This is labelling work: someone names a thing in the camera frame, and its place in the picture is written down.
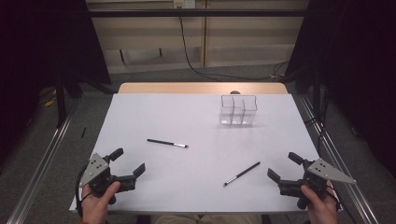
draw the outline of clear bin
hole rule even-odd
[[[220,124],[251,125],[257,112],[254,95],[221,96]]]

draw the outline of aluminum rail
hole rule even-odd
[[[63,138],[64,134],[67,131],[67,128],[70,124],[71,118],[75,114],[77,107],[78,107],[79,99],[73,102],[70,113],[66,117],[66,120],[61,125],[60,128],[56,129],[55,134],[52,137],[52,140],[47,147],[46,152],[44,153],[41,162],[38,164],[37,168],[35,169],[35,173],[32,176],[32,179],[29,182],[29,185],[25,189],[24,193],[20,197],[15,206],[14,210],[12,211],[11,216],[9,217],[7,224],[22,224],[25,220],[30,207],[32,206],[35,196],[37,195],[38,191],[40,190],[41,184],[47,174],[47,171],[52,163],[52,160],[58,150]]]
[[[324,17],[339,14],[336,10],[307,9],[95,9],[90,11],[36,12],[53,16],[119,17]]]
[[[309,99],[307,97],[303,97],[302,102],[303,102],[304,108],[305,108],[309,118],[313,119],[314,112],[313,112],[313,106],[312,106],[311,102],[309,101]],[[314,127],[315,127],[318,135],[320,135],[320,132],[323,127],[322,123],[315,122]],[[351,173],[348,171],[346,164],[344,163],[343,159],[341,158],[341,155],[338,153],[338,150],[335,147],[334,143],[332,142],[332,139],[330,138],[326,129],[323,130],[323,132],[322,132],[321,142],[325,146],[326,151],[332,160],[332,165],[334,165],[334,167],[341,170],[346,175],[349,175],[352,177]],[[370,207],[370,204],[368,204],[365,196],[361,192],[361,189],[359,188],[358,185],[344,184],[353,203],[355,204],[356,208],[358,209],[358,212],[361,214],[361,218],[364,221],[364,223],[366,223],[366,224],[379,223],[375,217],[375,214],[374,214],[372,208]]]

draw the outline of pen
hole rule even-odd
[[[170,142],[164,142],[164,141],[159,141],[159,140],[154,140],[154,139],[148,139],[148,141],[149,141],[149,142],[153,142],[153,143],[166,144],[166,145],[175,146],[175,147],[189,148],[189,146],[187,146],[187,145],[176,144],[176,143],[170,143]]]
[[[258,166],[258,165],[260,165],[260,162],[259,162],[259,161],[256,162],[254,165],[250,166],[249,168],[247,168],[247,169],[246,169],[244,172],[242,172],[241,174],[236,175],[236,176],[234,176],[233,178],[231,178],[229,181],[225,182],[223,187],[226,187],[227,185],[231,184],[231,182],[235,181],[235,179],[241,177],[241,175],[244,175],[245,173],[249,172],[250,170],[252,170],[254,167],[256,167],[256,166]]]

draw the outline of cable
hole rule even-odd
[[[349,215],[350,219],[352,220],[353,223],[358,224],[358,222],[355,220],[355,218],[352,216],[352,214],[350,213],[349,209],[346,207],[346,205],[343,203],[343,200],[341,199],[341,195],[338,193],[338,191],[331,187],[331,186],[327,186],[328,188],[331,188],[332,190],[335,191],[335,193],[337,194],[338,198],[340,199],[340,201],[338,201],[341,206],[344,208],[344,210],[346,210],[346,213]]]
[[[325,126],[326,126],[326,115],[327,115],[327,108],[329,107],[329,92],[327,90],[327,88],[325,89],[324,92],[324,96],[323,96],[323,104],[322,107],[320,109],[320,113],[319,113],[319,118],[321,120],[321,127],[319,125],[320,128],[320,132],[319,132],[319,137],[318,137],[318,143],[317,143],[317,151],[318,151],[318,155],[321,157],[321,153],[320,153],[320,140],[323,137],[324,131],[325,131]]]
[[[329,186],[329,185],[327,186],[327,188],[330,188],[330,189],[334,190],[334,188],[332,186]],[[336,209],[336,211],[339,211],[341,209],[340,201],[338,201],[338,199],[333,194],[331,194],[329,191],[325,190],[325,192],[326,192],[327,195],[329,195],[335,201],[335,209]]]
[[[216,79],[216,78],[213,78],[213,77],[211,77],[211,76],[215,76],[215,77],[230,77],[230,78],[238,78],[238,79],[251,80],[251,81],[262,81],[262,80],[265,80],[265,79],[268,79],[268,78],[273,77],[273,76],[275,75],[275,72],[277,72],[277,71],[280,69],[280,67],[282,67],[283,64],[289,63],[289,61],[285,61],[285,62],[283,62],[283,63],[278,63],[278,64],[276,64],[276,65],[274,66],[274,71],[275,71],[275,72],[274,72],[272,75],[268,76],[268,77],[257,77],[257,78],[255,78],[255,77],[237,77],[237,76],[230,76],[230,75],[224,75],[224,74],[203,73],[203,72],[199,72],[199,71],[195,70],[195,69],[192,67],[191,63],[190,63],[189,55],[188,55],[188,53],[187,53],[186,39],[185,39],[185,36],[184,36],[183,19],[182,19],[181,17],[179,17],[179,21],[180,21],[181,35],[182,35],[182,38],[183,38],[184,53],[185,53],[185,55],[186,55],[187,64],[189,65],[190,69],[191,69],[193,72],[195,72],[197,75],[199,75],[199,76],[201,76],[201,77],[207,77],[207,78],[210,78],[210,79],[215,80],[215,81],[217,81],[217,82],[221,82],[221,80]]]
[[[90,196],[93,193],[93,191],[91,191],[90,193],[88,193],[87,195],[85,195],[82,199],[81,199],[81,203],[84,202],[84,199],[86,199],[88,196]]]
[[[291,224],[291,220],[290,220],[288,214],[285,214],[285,216],[286,216],[286,218],[288,219],[289,223]]]
[[[317,118],[312,118],[304,121],[305,128],[309,128],[311,125],[313,125],[315,122],[317,122]]]
[[[278,82],[281,82],[281,83],[292,82],[297,76],[299,76],[302,72],[304,72],[305,70],[307,70],[309,68],[310,68],[310,66],[308,66],[308,65],[301,65],[295,71],[291,72],[287,76],[282,77],[280,80],[278,80]]]
[[[87,169],[88,163],[86,165],[84,165],[81,170],[78,173],[78,177],[77,177],[77,181],[76,181],[76,185],[75,185],[75,196],[76,196],[76,210],[79,214],[80,217],[82,217],[82,201],[89,195],[85,196],[82,200],[79,199],[79,181],[82,178],[82,175],[84,174],[85,170]]]

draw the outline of metal bracket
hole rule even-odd
[[[84,175],[81,178],[81,181],[79,182],[79,187],[84,187],[106,169],[109,169],[108,163],[99,156],[99,154],[94,153],[90,159],[90,163],[88,163]]]
[[[356,180],[349,177],[336,169],[331,164],[327,163],[323,159],[319,158],[308,167],[308,172],[322,177],[323,179],[329,179],[333,181],[344,182],[348,184],[357,184]]]

